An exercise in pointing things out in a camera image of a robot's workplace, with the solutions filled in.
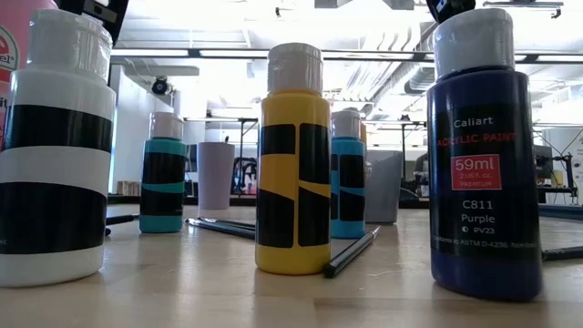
white cup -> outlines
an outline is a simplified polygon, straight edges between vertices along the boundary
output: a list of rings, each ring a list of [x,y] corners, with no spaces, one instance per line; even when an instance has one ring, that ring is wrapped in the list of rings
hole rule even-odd
[[[235,146],[225,142],[200,142],[197,146],[199,209],[229,208]]]

security camera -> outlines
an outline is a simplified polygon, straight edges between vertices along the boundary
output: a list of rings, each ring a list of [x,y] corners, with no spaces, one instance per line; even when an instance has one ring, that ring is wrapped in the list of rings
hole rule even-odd
[[[168,77],[156,77],[156,81],[152,85],[152,92],[155,95],[165,96],[172,92],[172,85],[168,83]]]

workbench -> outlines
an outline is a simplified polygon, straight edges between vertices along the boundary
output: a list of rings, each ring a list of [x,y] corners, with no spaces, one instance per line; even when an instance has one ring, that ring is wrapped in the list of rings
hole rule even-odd
[[[118,205],[107,215],[137,211]],[[197,213],[185,208],[185,217]],[[231,208],[224,219],[254,217],[254,208]],[[479,301],[435,284],[428,210],[399,210],[398,222],[333,280],[261,272],[253,241],[214,231],[110,228],[97,274],[0,289],[0,327],[583,327],[583,260],[545,263],[545,290],[527,304]],[[576,221],[542,219],[541,233],[546,249],[583,245]],[[349,243],[333,241],[332,253]]]

teal paint bottle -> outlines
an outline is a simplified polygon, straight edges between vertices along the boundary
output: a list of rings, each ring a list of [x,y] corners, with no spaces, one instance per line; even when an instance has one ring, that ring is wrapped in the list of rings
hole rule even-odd
[[[182,229],[186,145],[184,122],[174,113],[150,117],[150,140],[144,145],[139,229],[145,233],[178,232]]]
[[[332,113],[332,237],[357,239],[365,234],[364,155],[361,120],[354,108]]]

white wall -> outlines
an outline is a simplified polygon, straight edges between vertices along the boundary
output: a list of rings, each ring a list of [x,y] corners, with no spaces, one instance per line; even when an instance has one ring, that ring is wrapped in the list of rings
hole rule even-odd
[[[118,94],[109,185],[109,192],[115,192],[119,180],[141,180],[150,113],[172,108],[129,79],[121,66],[112,67],[110,86]]]

